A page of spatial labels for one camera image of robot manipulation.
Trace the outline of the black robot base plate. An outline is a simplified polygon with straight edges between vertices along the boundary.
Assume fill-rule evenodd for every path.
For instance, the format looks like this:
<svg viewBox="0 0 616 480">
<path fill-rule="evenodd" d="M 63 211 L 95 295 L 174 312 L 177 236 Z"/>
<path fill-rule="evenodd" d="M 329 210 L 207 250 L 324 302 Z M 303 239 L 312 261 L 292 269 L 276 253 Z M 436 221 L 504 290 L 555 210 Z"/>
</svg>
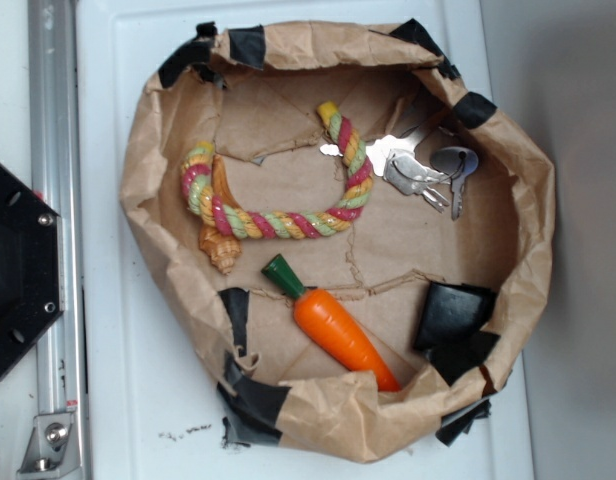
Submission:
<svg viewBox="0 0 616 480">
<path fill-rule="evenodd" d="M 62 313 L 57 213 L 0 163 L 0 381 Z"/>
</svg>

